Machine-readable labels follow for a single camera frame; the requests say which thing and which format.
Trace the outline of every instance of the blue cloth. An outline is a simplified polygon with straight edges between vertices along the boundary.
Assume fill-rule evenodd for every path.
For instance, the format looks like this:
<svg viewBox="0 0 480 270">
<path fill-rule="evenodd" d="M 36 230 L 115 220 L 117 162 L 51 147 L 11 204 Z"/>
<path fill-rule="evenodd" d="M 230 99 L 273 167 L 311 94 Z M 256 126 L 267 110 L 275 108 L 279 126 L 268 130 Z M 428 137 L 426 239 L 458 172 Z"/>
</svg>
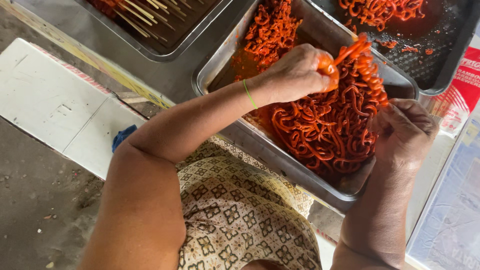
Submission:
<svg viewBox="0 0 480 270">
<path fill-rule="evenodd" d="M 131 125 L 125 130 L 119 131 L 119 133 L 113 138 L 112 152 L 115 153 L 115 149 L 125 140 L 130 134 L 137 130 L 136 125 Z"/>
</svg>

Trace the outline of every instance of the patterned fabric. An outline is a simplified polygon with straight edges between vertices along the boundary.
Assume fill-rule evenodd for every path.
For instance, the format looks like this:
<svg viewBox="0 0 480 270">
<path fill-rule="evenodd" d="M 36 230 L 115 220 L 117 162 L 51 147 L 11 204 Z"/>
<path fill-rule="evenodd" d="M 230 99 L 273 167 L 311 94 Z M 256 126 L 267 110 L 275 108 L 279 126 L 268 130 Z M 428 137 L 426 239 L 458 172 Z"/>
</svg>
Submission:
<svg viewBox="0 0 480 270">
<path fill-rule="evenodd" d="M 178 176 L 187 227 L 179 270 L 239 270 L 256 259 L 321 270 L 313 229 L 279 179 L 232 157 L 196 161 Z"/>
<path fill-rule="evenodd" d="M 295 198 L 297 206 L 295 209 L 298 209 L 298 212 L 308 218 L 308 214 L 310 211 L 310 207 L 313 204 L 313 199 L 304 194 L 299 189 L 295 188 L 292 184 L 290 184 L 287 180 L 280 177 L 271 169 L 267 168 L 265 165 L 258 162 L 256 159 L 252 158 L 250 155 L 247 155 L 234 145 L 219 139 L 216 136 L 210 137 L 204 143 L 202 143 L 195 152 L 193 152 L 189 157 L 187 157 L 184 161 L 178 163 L 176 165 L 178 172 L 183 168 L 187 167 L 188 165 L 202 160 L 208 157 L 228 157 L 228 158 L 236 158 L 241 160 L 245 163 L 248 163 L 260 170 L 267 172 L 271 177 L 277 179 L 279 182 L 283 183 L 289 192 Z"/>
</svg>

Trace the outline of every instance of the hand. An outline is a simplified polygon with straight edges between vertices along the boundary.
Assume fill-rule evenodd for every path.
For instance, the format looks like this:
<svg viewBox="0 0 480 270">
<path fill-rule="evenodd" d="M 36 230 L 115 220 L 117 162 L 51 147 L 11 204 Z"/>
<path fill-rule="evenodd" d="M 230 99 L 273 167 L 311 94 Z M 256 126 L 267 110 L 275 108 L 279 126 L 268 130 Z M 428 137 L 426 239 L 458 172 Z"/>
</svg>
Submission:
<svg viewBox="0 0 480 270">
<path fill-rule="evenodd" d="M 317 72 L 320 58 L 333 57 L 310 44 L 294 47 L 278 62 L 262 74 L 247 80 L 247 87 L 254 89 L 255 102 L 267 105 L 289 102 L 306 95 L 326 92 L 331 78 Z"/>
<path fill-rule="evenodd" d="M 391 99 L 373 119 L 379 138 L 376 162 L 394 171 L 415 174 L 438 133 L 438 124 L 417 101 Z"/>
</svg>

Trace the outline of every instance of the person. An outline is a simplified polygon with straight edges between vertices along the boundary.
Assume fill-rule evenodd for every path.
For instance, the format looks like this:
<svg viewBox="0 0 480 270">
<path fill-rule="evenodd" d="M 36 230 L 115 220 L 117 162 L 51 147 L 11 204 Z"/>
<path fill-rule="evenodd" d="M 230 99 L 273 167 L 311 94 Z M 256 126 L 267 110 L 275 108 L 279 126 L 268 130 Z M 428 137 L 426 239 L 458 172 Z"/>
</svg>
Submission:
<svg viewBox="0 0 480 270">
<path fill-rule="evenodd" d="M 246 80 L 258 107 L 322 92 L 313 46 L 297 46 Z M 243 82 L 161 112 L 116 149 L 80 270 L 321 269 L 312 228 L 286 186 L 241 160 L 211 156 L 177 174 L 209 137 L 253 110 Z M 374 118 L 376 163 L 346 213 L 334 270 L 401 269 L 415 174 L 438 125 L 416 101 L 391 99 Z"/>
</svg>

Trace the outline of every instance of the stainless steel tray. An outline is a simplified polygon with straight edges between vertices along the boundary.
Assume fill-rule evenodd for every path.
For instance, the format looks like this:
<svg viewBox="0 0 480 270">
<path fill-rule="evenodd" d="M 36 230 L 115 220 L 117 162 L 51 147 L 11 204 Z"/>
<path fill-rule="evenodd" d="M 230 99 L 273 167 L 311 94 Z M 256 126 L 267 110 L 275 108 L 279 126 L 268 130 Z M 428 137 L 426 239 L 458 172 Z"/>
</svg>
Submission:
<svg viewBox="0 0 480 270">
<path fill-rule="evenodd" d="M 352 18 L 339 7 L 338 0 L 313 1 L 341 23 Z M 384 48 L 376 42 L 373 46 L 408 73 L 417 82 L 422 94 L 434 96 L 443 93 L 452 82 L 480 23 L 480 1 L 429 0 L 424 1 L 422 10 L 425 18 L 406 22 L 392 20 L 382 32 L 366 24 L 360 25 L 356 18 L 353 18 L 353 23 L 359 32 L 368 33 L 369 40 L 397 40 L 399 44 L 393 49 Z M 419 52 L 401 52 L 404 45 L 415 44 L 419 45 Z M 425 49 L 434 49 L 434 53 L 426 55 Z"/>
<path fill-rule="evenodd" d="M 240 48 L 241 41 L 250 26 L 258 4 L 261 2 L 262 0 L 249 0 L 249 4 L 239 12 L 239 15 L 234 20 L 234 24 L 230 28 L 231 31 L 223 36 L 216 48 L 194 71 L 192 85 L 197 95 L 207 94 L 214 79 L 228 72 L 232 55 Z M 333 20 L 330 15 L 325 13 L 311 0 L 294 0 L 292 2 L 292 15 L 303 19 L 299 31 L 318 42 L 324 49 L 332 53 L 333 56 L 338 54 L 341 46 L 353 43 L 350 32 L 343 25 Z M 375 56 L 375 62 L 379 65 L 379 74 L 385 80 L 385 89 L 390 97 L 418 98 L 418 87 L 409 76 L 378 52 L 373 51 L 373 54 Z M 331 186 L 282 148 L 278 147 L 268 135 L 257 127 L 244 119 L 238 119 L 234 124 L 251 134 L 255 140 L 276 155 L 276 159 L 273 159 L 275 162 L 273 165 L 285 168 L 282 173 L 289 181 L 293 183 L 300 182 L 298 179 L 292 179 L 289 175 L 296 175 L 297 178 L 312 179 L 316 183 L 316 186 L 313 187 L 315 190 L 310 191 L 315 194 L 332 194 L 343 201 L 355 200 L 360 195 L 374 164 L 374 160 L 371 160 L 371 162 L 365 164 L 362 170 L 356 174 L 350 175 L 348 179 L 338 181 L 337 186 Z M 290 168 L 295 168 L 295 172 L 289 172 Z"/>
<path fill-rule="evenodd" d="M 75 1 L 146 58 L 156 62 L 168 62 L 179 57 L 233 0 L 218 0 L 175 45 L 166 49 L 164 52 L 154 49 L 141 38 L 133 37 L 86 0 Z"/>
</svg>

